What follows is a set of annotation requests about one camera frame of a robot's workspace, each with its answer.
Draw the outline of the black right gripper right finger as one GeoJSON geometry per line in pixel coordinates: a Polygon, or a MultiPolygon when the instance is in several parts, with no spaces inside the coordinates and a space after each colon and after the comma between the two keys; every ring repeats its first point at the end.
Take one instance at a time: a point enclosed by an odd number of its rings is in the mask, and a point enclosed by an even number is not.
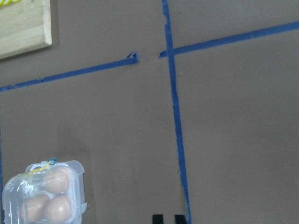
{"type": "Polygon", "coordinates": [[[176,214],[175,215],[175,224],[187,224],[185,215],[176,214]]]}

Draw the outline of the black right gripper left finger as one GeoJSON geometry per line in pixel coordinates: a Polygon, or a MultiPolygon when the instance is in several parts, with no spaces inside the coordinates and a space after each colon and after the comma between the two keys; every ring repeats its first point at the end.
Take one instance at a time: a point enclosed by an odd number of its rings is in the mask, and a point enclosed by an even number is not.
{"type": "Polygon", "coordinates": [[[163,224],[163,214],[154,214],[152,216],[152,224],[163,224]]]}

